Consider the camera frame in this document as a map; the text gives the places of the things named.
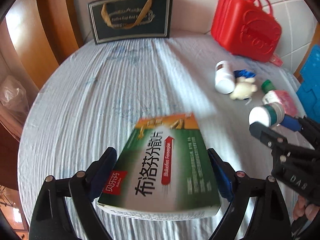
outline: white tile wall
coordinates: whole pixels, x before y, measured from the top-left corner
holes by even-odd
[[[294,73],[301,63],[304,55],[306,54],[310,43],[302,46],[301,48],[298,48],[292,52],[292,66],[291,66],[291,72]]]
[[[74,0],[78,21],[85,42],[92,39],[87,3]],[[218,0],[174,0],[171,27],[173,29],[207,33],[210,30]],[[311,42],[316,19],[303,0],[270,0],[274,16],[282,26],[282,36],[276,49],[285,68],[294,72]]]

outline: white bedsheet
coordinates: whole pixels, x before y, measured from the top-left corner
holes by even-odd
[[[220,60],[232,62],[234,70],[255,71],[258,86],[270,79],[294,97],[304,114],[291,74],[234,57],[209,35],[175,32],[170,39],[97,46],[91,41],[72,54],[39,92],[23,129],[18,183],[28,222],[47,175],[61,179],[86,170],[109,146],[120,153],[140,117],[193,111],[207,148],[213,147],[236,171],[259,179],[270,175],[270,150],[250,136],[248,123],[263,93],[254,93],[247,106],[217,93],[214,67]],[[289,142],[305,145],[286,128],[276,130]],[[282,184],[281,189],[291,216],[296,195]],[[67,204],[78,237],[85,239],[72,201]],[[212,218],[177,222],[128,219],[96,210],[114,239],[208,239],[226,207],[224,203]],[[245,233],[252,208],[250,203],[238,237]]]

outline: stuffed toy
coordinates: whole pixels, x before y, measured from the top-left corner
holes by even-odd
[[[251,98],[252,93],[258,90],[258,87],[253,84],[254,82],[254,77],[238,77],[236,79],[235,90],[230,94],[230,98],[232,100],[243,100],[246,98]]]

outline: white pill bottle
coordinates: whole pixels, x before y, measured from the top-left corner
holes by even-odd
[[[235,90],[235,76],[229,62],[222,60],[216,65],[214,81],[214,86],[219,93],[230,94]]]

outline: red plastic case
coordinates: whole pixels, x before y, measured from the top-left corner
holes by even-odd
[[[211,35],[232,54],[268,62],[278,45],[281,26],[255,0],[219,0]]]

